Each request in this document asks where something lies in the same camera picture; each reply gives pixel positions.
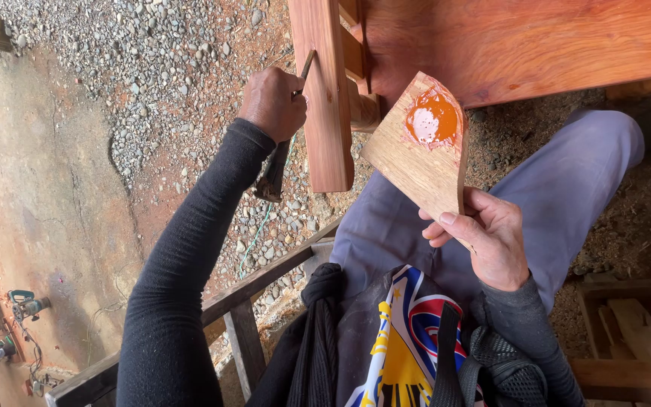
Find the fingernail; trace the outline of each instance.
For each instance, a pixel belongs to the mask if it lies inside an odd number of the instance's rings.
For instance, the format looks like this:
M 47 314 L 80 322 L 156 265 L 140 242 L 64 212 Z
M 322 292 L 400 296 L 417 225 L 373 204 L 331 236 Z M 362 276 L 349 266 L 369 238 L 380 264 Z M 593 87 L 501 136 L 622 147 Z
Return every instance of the fingernail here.
M 456 214 L 452 214 L 451 212 L 443 212 L 441 214 L 441 217 L 439 218 L 441 223 L 445 223 L 447 225 L 453 225 L 456 219 L 457 219 Z

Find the concrete floor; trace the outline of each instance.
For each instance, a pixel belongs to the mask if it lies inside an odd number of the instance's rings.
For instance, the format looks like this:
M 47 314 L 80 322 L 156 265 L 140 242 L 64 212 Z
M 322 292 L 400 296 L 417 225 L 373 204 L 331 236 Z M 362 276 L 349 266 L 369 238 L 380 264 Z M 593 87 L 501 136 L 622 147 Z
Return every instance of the concrete floor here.
M 10 319 L 7 291 L 50 298 L 52 308 L 24 326 L 59 376 L 119 349 L 121 304 L 143 259 L 127 191 L 109 162 L 103 106 L 85 93 L 46 52 L 0 57 L 0 301 Z M 32 344 L 15 332 L 31 362 Z M 22 394 L 21 370 L 0 362 L 0 389 Z

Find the hand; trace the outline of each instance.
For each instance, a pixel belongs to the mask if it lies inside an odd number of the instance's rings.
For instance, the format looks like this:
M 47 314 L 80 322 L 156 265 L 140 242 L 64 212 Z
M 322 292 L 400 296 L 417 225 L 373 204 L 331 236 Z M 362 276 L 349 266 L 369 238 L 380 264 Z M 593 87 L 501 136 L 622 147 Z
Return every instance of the hand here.
M 472 187 L 464 187 L 466 215 L 443 212 L 439 223 L 423 230 L 433 247 L 452 237 L 474 247 L 471 264 L 481 281 L 502 291 L 519 290 L 529 280 L 524 238 L 521 235 L 521 209 L 505 200 Z M 419 217 L 431 217 L 419 210 Z
M 293 137 L 305 123 L 305 97 L 293 96 L 305 79 L 269 67 L 250 75 L 238 117 L 258 126 L 276 143 Z

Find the green cable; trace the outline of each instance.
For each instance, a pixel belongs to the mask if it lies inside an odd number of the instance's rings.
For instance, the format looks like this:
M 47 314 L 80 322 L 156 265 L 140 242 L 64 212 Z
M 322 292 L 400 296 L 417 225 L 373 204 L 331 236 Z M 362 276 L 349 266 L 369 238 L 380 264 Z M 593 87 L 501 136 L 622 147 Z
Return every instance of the green cable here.
M 297 139 L 297 135 L 293 136 L 293 139 L 290 141 L 290 148 L 288 149 L 288 156 L 285 159 L 285 167 L 288 166 L 288 162 L 290 162 L 290 153 L 293 151 L 293 145 L 295 145 L 295 140 Z M 263 221 L 260 223 L 260 227 L 258 227 L 258 232 L 255 233 L 255 237 L 252 239 L 252 242 L 248 246 L 248 249 L 245 251 L 245 256 L 243 256 L 242 260 L 240 261 L 240 265 L 238 266 L 238 271 L 240 272 L 240 280 L 243 279 L 244 275 L 242 274 L 242 265 L 245 263 L 245 259 L 248 258 L 248 254 L 250 253 L 250 249 L 252 246 L 255 245 L 255 242 L 258 241 L 258 236 L 260 236 L 260 231 L 263 230 L 263 226 L 266 225 L 267 222 L 267 216 L 270 215 L 270 209 L 273 208 L 273 204 L 267 205 L 267 212 L 266 212 L 266 217 L 263 218 Z

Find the black sleeve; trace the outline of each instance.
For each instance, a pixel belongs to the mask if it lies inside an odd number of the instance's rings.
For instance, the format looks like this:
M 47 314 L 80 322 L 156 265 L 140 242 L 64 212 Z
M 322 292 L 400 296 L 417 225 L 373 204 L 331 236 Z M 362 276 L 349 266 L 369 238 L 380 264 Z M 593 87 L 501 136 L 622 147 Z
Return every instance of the black sleeve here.
M 482 282 L 494 329 L 536 363 L 547 379 L 549 405 L 584 405 L 572 368 L 559 347 L 537 283 L 529 276 L 517 291 L 496 290 Z
M 117 405 L 223 404 L 200 322 L 200 294 L 242 193 L 275 147 L 255 125 L 235 119 L 163 231 L 127 303 Z

